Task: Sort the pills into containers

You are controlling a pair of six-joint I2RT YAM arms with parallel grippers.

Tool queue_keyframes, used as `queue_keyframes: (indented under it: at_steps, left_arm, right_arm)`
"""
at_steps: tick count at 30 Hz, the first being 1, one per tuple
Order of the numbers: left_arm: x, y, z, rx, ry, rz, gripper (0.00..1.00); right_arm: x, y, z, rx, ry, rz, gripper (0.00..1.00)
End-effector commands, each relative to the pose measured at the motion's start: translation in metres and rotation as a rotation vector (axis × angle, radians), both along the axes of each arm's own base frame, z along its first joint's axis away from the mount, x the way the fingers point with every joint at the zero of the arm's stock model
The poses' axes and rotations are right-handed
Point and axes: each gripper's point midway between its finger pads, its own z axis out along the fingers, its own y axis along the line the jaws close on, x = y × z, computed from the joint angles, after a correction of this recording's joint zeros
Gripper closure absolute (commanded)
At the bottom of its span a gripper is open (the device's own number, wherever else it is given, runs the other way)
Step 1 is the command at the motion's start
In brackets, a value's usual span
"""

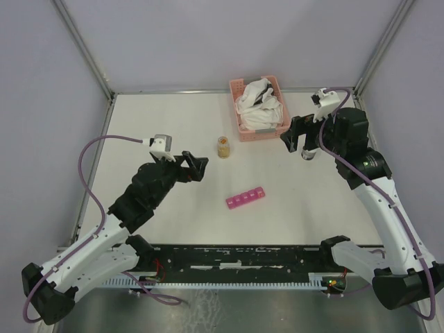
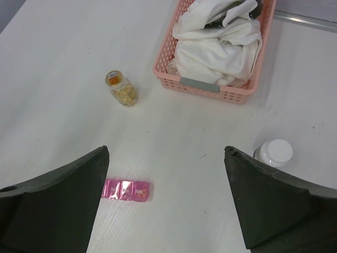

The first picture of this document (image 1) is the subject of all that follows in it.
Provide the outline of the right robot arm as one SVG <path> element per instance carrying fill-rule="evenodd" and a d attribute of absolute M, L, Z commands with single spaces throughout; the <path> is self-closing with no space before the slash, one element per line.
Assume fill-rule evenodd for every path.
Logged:
<path fill-rule="evenodd" d="M 312 114 L 296 116 L 280 138 L 292 153 L 301 135 L 303 153 L 320 148 L 334 158 L 336 170 L 366 208 L 385 251 L 378 257 L 345 236 L 332 237 L 321 243 L 321 268 L 335 271 L 342 266 L 356 273 L 387 309 L 425 298 L 435 307 L 436 294 L 443 289 L 443 265 L 414 230 L 383 155 L 368 145 L 366 113 L 341 108 L 323 121 Z"/>

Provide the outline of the glass pill bottle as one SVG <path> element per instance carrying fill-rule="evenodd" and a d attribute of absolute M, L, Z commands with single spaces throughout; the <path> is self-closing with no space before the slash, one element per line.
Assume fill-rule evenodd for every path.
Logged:
<path fill-rule="evenodd" d="M 217 141 L 217 153 L 220 158 L 228 158 L 230 156 L 230 143 L 225 136 L 219 137 Z"/>

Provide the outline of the pink pill organizer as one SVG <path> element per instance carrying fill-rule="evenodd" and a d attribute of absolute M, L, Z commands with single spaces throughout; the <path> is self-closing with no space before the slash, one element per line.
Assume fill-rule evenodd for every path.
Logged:
<path fill-rule="evenodd" d="M 252 203 L 256 200 L 264 198 L 266 196 L 265 191 L 262 187 L 256 187 L 254 189 L 245 191 L 241 194 L 237 194 L 236 196 L 229 197 L 225 200 L 225 203 L 229 210 L 233 210 L 234 208 L 241 207 L 242 205 L 246 205 Z"/>

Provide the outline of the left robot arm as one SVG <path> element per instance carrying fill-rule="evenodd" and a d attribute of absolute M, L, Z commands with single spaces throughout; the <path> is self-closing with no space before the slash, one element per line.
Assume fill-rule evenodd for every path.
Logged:
<path fill-rule="evenodd" d="M 23 268 L 25 305 L 33 306 L 45 324 L 61 321 L 83 296 L 116 274 L 152 266 L 154 249 L 136 231 L 177 182 L 200 182 L 209 162 L 189 151 L 172 160 L 152 157 L 109 207 L 104 222 L 43 265 Z"/>

